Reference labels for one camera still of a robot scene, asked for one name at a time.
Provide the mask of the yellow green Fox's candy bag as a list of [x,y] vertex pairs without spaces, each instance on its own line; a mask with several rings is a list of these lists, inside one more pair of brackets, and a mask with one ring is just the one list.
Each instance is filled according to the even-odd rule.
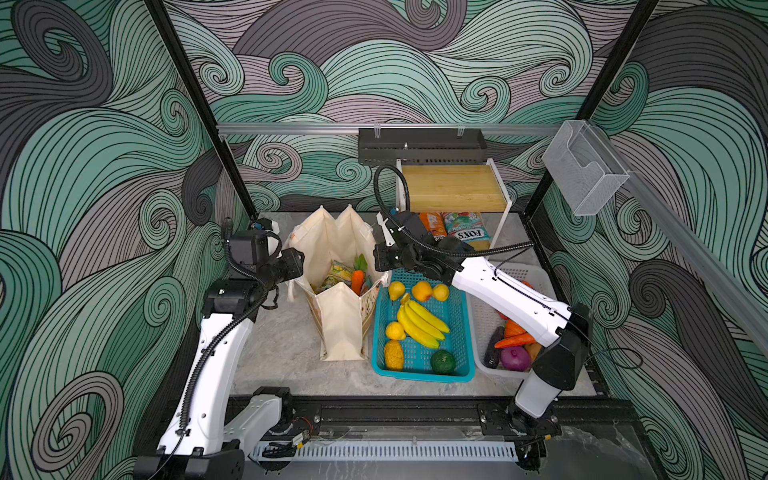
[[320,285],[315,288],[315,292],[319,294],[339,283],[350,286],[352,284],[353,276],[354,270],[351,267],[342,262],[333,261],[328,274]]

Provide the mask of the yellow banana bunch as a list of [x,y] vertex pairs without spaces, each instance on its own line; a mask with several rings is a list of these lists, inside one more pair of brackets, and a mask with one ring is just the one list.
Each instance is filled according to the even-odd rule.
[[408,295],[400,301],[396,318],[408,337],[428,349],[439,349],[440,342],[446,340],[450,333],[444,321]]

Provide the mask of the cream canvas grocery bag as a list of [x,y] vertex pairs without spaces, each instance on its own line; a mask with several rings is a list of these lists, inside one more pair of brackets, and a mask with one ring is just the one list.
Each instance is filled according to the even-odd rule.
[[[304,254],[303,275],[288,283],[288,297],[305,296],[321,338],[323,361],[358,361],[367,358],[365,337],[373,325],[378,295],[391,275],[375,269],[373,228],[348,206],[338,216],[320,207],[296,226],[287,246]],[[330,285],[334,269],[353,267],[365,259],[360,293],[349,280]]]

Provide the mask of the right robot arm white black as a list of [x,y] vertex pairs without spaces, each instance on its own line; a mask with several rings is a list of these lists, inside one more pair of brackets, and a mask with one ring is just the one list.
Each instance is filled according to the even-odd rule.
[[375,170],[374,197],[385,236],[374,249],[375,269],[405,269],[454,286],[515,321],[542,345],[508,411],[514,429],[531,437],[552,434],[555,421],[550,406],[562,392],[574,389],[589,356],[589,308],[551,299],[488,260],[490,255],[521,250],[523,244],[476,251],[452,237],[436,241],[413,212],[394,214],[385,205],[379,187],[380,176],[387,170],[396,175],[404,190],[408,189],[398,168],[384,165]]

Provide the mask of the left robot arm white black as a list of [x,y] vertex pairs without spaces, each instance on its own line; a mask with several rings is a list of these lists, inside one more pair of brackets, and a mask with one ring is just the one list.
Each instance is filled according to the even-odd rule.
[[181,399],[155,453],[137,459],[136,479],[240,479],[247,454],[284,418],[285,394],[269,390],[225,420],[258,313],[276,309],[280,284],[302,275],[304,255],[283,248],[279,228],[269,219],[239,233],[225,219],[222,243],[230,273],[204,295],[197,351]]

